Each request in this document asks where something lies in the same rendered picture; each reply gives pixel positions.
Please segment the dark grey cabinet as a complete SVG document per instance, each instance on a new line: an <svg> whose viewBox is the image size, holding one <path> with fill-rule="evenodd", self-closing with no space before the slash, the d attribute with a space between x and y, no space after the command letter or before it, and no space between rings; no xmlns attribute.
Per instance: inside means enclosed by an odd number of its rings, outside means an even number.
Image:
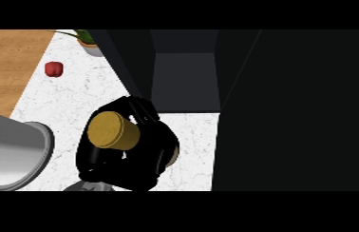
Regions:
<svg viewBox="0 0 359 232"><path fill-rule="evenodd" d="M159 112L221 111L218 29L154 29L153 103Z"/></svg>

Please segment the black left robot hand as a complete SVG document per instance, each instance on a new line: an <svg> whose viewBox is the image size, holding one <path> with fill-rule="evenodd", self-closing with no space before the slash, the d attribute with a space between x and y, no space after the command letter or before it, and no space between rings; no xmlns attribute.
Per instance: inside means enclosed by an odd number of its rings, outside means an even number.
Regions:
<svg viewBox="0 0 359 232"><path fill-rule="evenodd" d="M140 97L122 97L103 106L88 121L78 153L79 178L85 182L111 184L134 191L150 191L166 171L165 159L171 149L148 140L129 151L98 148L88 137L89 123L104 111L119 112L137 125L162 122L153 102Z"/></svg>

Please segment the red bell pepper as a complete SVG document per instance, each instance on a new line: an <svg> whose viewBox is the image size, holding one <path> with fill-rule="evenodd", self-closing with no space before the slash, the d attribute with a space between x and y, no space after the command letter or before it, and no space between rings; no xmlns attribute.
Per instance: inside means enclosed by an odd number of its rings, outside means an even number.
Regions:
<svg viewBox="0 0 359 232"><path fill-rule="evenodd" d="M48 62L45 64L45 73L49 77L61 77L64 74L64 64L61 62Z"/></svg>

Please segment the wine bottle with gold cap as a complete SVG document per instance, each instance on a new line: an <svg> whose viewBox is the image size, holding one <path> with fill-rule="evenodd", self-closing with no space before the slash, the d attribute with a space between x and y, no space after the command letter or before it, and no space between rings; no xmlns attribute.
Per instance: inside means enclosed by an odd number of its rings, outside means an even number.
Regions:
<svg viewBox="0 0 359 232"><path fill-rule="evenodd" d="M163 122L137 125L116 111L101 112L89 123L88 137L91 143L103 149L129 151L145 141L153 145L163 145L171 149L165 166L169 167L178 160L181 144L178 136Z"/></svg>

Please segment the potted green plant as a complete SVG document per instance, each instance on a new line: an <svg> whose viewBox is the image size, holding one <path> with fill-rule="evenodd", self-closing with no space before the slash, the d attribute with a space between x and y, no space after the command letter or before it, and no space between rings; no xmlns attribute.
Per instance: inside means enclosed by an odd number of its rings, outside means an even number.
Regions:
<svg viewBox="0 0 359 232"><path fill-rule="evenodd" d="M80 46L92 56L103 57L103 52L97 45L97 41L91 32L86 29L76 29L73 33L64 31L61 33L78 39Z"/></svg>

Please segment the grey round basin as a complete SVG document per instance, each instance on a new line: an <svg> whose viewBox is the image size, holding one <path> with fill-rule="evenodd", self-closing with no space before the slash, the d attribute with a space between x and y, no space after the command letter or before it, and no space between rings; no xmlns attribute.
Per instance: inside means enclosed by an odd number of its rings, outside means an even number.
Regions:
<svg viewBox="0 0 359 232"><path fill-rule="evenodd" d="M48 125L0 115L0 191L17 191L42 174L55 149Z"/></svg>

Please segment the narrow dark grey cabinet door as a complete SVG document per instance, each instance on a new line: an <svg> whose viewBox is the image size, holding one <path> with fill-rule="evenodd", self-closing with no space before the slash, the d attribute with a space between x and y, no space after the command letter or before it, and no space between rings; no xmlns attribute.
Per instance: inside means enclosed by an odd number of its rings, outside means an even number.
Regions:
<svg viewBox="0 0 359 232"><path fill-rule="evenodd" d="M148 29L92 29L91 34L131 95L153 98L154 46Z"/></svg>

